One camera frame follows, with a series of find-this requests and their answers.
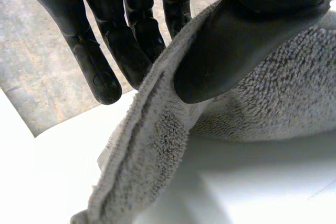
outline terry cloth towel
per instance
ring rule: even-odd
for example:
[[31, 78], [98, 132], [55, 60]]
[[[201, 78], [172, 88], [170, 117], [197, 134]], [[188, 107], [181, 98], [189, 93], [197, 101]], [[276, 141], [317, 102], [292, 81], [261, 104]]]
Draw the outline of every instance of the terry cloth towel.
[[183, 103], [173, 76], [215, 4], [160, 55], [98, 159], [101, 178], [72, 223], [131, 223], [165, 189], [189, 134], [257, 141], [336, 127], [336, 13], [285, 42], [232, 90]]

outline concrete floor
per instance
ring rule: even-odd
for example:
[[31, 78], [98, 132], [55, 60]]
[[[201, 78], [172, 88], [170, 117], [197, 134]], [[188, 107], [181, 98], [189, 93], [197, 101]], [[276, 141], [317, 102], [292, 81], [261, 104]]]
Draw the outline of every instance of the concrete floor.
[[[215, 0], [192, 0], [195, 16]], [[154, 0], [154, 15], [168, 44], [162, 0]], [[0, 0], [0, 87], [37, 136], [46, 129], [99, 105], [58, 27], [36, 0]], [[131, 90], [102, 41], [93, 15], [88, 19], [123, 92]]]

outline folded towel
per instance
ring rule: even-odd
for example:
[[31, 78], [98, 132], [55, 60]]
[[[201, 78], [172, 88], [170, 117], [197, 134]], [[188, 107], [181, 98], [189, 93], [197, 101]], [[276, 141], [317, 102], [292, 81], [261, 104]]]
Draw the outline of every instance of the folded towel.
[[183, 103], [173, 76], [214, 6], [184, 27], [154, 64], [98, 159], [102, 175], [88, 209], [71, 223], [131, 223], [172, 179], [189, 133], [256, 141], [336, 127], [335, 13], [284, 43], [227, 93]]

